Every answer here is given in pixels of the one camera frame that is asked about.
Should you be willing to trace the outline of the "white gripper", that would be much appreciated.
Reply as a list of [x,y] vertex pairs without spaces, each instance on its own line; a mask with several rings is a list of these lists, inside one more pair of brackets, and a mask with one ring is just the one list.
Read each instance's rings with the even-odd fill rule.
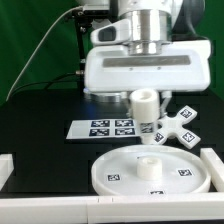
[[123,45],[93,48],[86,60],[85,87],[91,92],[132,92],[152,88],[160,93],[160,117],[171,91],[203,91],[210,85],[208,40],[178,41],[162,46],[159,55],[130,56]]

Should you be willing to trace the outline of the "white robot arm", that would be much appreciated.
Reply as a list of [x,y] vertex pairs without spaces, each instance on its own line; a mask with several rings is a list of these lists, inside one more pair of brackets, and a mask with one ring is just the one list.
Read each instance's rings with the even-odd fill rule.
[[90,95],[120,94],[141,121],[165,115],[174,92],[210,84],[211,43],[194,32],[204,0],[78,0],[92,20],[84,85]]

